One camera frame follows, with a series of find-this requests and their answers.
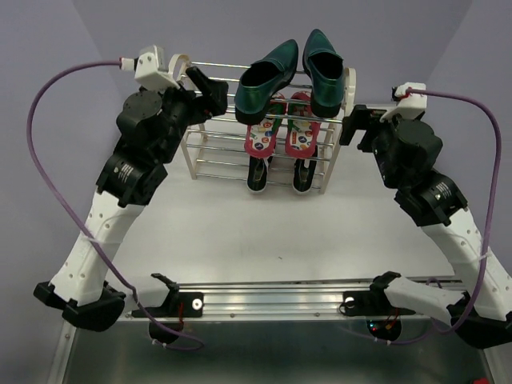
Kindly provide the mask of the green loafer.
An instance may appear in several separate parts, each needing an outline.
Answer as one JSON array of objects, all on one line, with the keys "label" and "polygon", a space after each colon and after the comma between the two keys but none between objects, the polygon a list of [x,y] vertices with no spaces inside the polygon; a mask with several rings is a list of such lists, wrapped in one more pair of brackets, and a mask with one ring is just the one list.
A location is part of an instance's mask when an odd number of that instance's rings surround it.
[{"label": "green loafer", "polygon": [[242,74],[234,97],[235,117],[248,126],[259,124],[272,97],[287,87],[298,65],[298,44],[289,39],[265,57],[253,62]]},{"label": "green loafer", "polygon": [[311,80],[310,105],[320,118],[334,118],[343,101],[343,59],[320,30],[311,31],[302,54],[302,67]]}]

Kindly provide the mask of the pink kids sandal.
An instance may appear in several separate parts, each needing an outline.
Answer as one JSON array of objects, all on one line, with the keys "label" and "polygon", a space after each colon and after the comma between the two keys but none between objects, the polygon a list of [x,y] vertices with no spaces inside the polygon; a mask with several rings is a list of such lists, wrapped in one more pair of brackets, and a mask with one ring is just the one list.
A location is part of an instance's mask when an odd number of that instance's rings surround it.
[{"label": "pink kids sandal", "polygon": [[[281,92],[273,95],[268,110],[270,114],[284,115],[286,113],[287,102],[279,102],[279,99],[284,99]],[[265,117],[259,124],[248,126],[244,143],[245,152],[253,158],[269,158],[274,153],[282,120],[283,118]]]},{"label": "pink kids sandal", "polygon": [[317,149],[321,123],[308,120],[308,118],[314,118],[310,96],[310,92],[299,91],[291,97],[292,100],[299,100],[299,102],[288,103],[285,153],[293,158],[313,157]]}]

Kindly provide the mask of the black sneaker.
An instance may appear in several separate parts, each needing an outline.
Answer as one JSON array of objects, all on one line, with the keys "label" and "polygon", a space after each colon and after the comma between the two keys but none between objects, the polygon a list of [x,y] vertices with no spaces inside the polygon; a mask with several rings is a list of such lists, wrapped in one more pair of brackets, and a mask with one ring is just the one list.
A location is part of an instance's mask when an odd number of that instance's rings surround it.
[{"label": "black sneaker", "polygon": [[250,157],[246,185],[251,193],[258,194],[266,188],[268,170],[272,160],[272,156],[268,158]]},{"label": "black sneaker", "polygon": [[297,158],[294,163],[294,179],[292,187],[297,194],[310,192],[315,176],[317,161]]}]

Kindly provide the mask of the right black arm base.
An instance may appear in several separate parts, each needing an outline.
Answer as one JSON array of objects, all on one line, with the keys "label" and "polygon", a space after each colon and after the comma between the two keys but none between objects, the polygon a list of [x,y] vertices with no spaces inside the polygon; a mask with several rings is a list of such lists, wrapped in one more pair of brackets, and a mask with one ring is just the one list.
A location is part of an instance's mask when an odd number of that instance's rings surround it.
[{"label": "right black arm base", "polygon": [[370,290],[345,291],[338,312],[349,318],[364,317],[368,336],[374,342],[387,345],[407,345],[410,342],[400,342],[402,333],[401,316],[411,316],[415,312],[390,304],[384,294]]}]

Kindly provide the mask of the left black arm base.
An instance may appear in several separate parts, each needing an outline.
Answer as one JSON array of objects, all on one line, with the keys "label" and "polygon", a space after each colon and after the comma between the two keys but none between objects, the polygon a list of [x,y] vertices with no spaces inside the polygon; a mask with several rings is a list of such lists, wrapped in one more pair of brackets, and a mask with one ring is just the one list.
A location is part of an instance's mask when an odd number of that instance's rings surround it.
[{"label": "left black arm base", "polygon": [[152,273],[153,281],[142,288],[140,297],[148,298],[150,305],[145,311],[171,332],[164,330],[150,320],[148,325],[152,343],[169,350],[198,350],[204,343],[195,336],[186,334],[185,318],[201,318],[204,307],[204,293],[201,291],[180,291],[180,286],[167,276]]}]

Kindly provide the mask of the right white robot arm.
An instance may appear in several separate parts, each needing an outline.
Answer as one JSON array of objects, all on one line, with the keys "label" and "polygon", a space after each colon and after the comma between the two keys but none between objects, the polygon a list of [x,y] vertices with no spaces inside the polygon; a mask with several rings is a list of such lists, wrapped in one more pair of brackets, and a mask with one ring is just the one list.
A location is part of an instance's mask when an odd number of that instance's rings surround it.
[{"label": "right white robot arm", "polygon": [[347,291],[339,310],[346,316],[423,314],[455,328],[466,344],[487,349],[511,341],[511,277],[483,236],[455,182],[435,170],[442,140],[422,113],[393,117],[356,105],[344,117],[340,145],[364,131],[358,149],[371,153],[385,187],[451,264],[464,291],[445,290],[385,272],[362,291]]}]

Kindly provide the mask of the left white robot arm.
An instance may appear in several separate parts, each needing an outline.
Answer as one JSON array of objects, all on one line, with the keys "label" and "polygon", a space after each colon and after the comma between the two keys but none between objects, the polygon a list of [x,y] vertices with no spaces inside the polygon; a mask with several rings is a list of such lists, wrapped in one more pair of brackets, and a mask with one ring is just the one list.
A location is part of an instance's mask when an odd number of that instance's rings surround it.
[{"label": "left white robot arm", "polygon": [[34,296],[62,312],[77,328],[102,332],[126,312],[131,299],[140,307],[134,286],[121,276],[113,259],[135,219],[167,176],[186,129],[227,110],[227,82],[213,80],[196,66],[186,69],[193,90],[182,84],[141,86],[123,103],[116,118],[121,134],[98,180],[86,220],[63,196],[54,195],[78,224],[80,234],[60,271],[40,282]]}]

